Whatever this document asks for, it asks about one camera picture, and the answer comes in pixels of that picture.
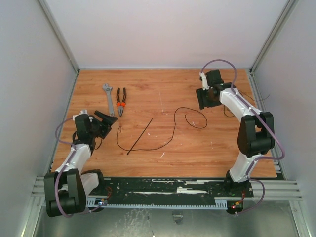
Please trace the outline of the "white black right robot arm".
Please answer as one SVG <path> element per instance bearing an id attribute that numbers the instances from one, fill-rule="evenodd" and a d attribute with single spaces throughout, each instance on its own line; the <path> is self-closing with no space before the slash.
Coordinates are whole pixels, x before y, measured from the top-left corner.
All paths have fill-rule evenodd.
<path id="1" fill-rule="evenodd" d="M 232 83 L 225 83 L 219 70 L 200 72 L 199 78 L 202 81 L 202 88 L 196 90 L 199 108 L 224 105 L 240 122 L 237 136 L 239 154 L 224 179 L 225 193 L 235 197 L 249 187 L 248 178 L 258 158 L 275 146 L 268 131 L 274 131 L 274 117 L 270 112 L 252 106 Z"/>

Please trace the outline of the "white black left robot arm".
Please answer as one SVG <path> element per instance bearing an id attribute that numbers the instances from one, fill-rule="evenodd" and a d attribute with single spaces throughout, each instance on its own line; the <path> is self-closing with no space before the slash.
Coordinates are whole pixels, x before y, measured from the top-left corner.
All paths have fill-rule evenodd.
<path id="1" fill-rule="evenodd" d="M 83 213 L 87 196 L 91 192 L 100 195 L 106 189 L 101 170 L 83 172 L 82 169 L 95 150 L 96 138 L 105 139 L 117 117 L 100 111 L 90 115 L 87 110 L 82 110 L 71 120 L 76 130 L 68 143 L 70 152 L 54 172 L 44 176 L 45 205 L 49 217 L 69 218 Z"/>

